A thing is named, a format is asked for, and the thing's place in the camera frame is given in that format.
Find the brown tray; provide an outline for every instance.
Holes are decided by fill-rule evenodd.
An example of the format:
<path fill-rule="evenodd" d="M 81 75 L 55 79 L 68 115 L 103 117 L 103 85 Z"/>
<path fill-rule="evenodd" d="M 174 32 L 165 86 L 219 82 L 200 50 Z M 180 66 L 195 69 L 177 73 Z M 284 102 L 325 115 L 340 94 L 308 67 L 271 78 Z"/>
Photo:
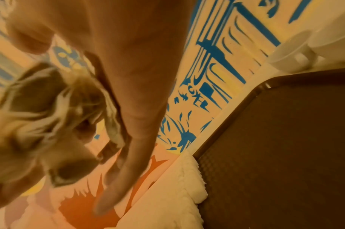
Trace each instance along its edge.
<path fill-rule="evenodd" d="M 194 156 L 205 229 L 345 228 L 345 69 L 260 84 Z"/>

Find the white bowl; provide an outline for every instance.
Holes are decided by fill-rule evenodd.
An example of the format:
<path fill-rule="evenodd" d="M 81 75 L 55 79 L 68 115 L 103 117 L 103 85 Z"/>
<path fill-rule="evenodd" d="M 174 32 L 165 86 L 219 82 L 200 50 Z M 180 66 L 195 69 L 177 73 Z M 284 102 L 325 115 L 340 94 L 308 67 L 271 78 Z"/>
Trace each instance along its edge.
<path fill-rule="evenodd" d="M 345 62 L 345 12 L 314 32 L 308 46 L 319 56 Z"/>

